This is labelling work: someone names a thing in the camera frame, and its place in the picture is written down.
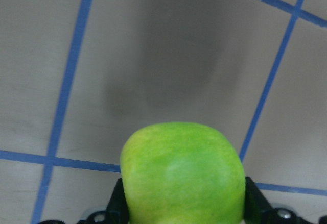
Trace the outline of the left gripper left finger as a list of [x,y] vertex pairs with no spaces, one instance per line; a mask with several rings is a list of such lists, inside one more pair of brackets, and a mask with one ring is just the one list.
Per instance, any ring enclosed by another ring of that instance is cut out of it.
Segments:
[[123,181],[122,178],[119,178],[105,210],[105,223],[128,224],[129,219]]

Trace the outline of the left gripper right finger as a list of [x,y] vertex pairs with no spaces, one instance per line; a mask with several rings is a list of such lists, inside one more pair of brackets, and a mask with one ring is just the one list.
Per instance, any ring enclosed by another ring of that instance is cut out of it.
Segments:
[[270,214],[273,210],[271,204],[258,189],[250,177],[245,177],[245,223],[263,224],[269,223]]

